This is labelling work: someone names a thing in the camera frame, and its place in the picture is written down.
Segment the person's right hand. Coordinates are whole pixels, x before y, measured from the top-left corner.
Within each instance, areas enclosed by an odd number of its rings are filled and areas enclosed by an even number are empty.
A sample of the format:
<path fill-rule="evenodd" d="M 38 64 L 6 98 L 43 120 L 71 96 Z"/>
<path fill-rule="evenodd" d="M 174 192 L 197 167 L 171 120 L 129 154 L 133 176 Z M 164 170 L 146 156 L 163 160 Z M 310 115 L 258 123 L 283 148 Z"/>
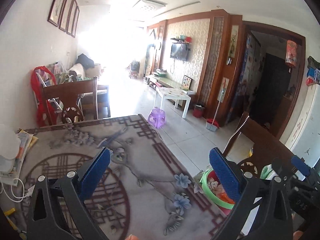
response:
<path fill-rule="evenodd" d="M 293 240 L 299 240 L 302 237 L 303 234 L 304 234 L 304 232 L 302 232 L 300 230 L 295 231 L 293 233 Z"/>

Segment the person's left hand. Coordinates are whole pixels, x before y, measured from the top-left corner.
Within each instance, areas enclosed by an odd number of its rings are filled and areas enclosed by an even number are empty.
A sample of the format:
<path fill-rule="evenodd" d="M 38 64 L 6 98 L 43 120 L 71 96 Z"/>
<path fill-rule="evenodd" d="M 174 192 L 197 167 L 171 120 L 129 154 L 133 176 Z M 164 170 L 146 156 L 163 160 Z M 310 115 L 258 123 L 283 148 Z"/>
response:
<path fill-rule="evenodd" d="M 125 240 L 139 240 L 139 238 L 135 235 L 129 235 Z"/>

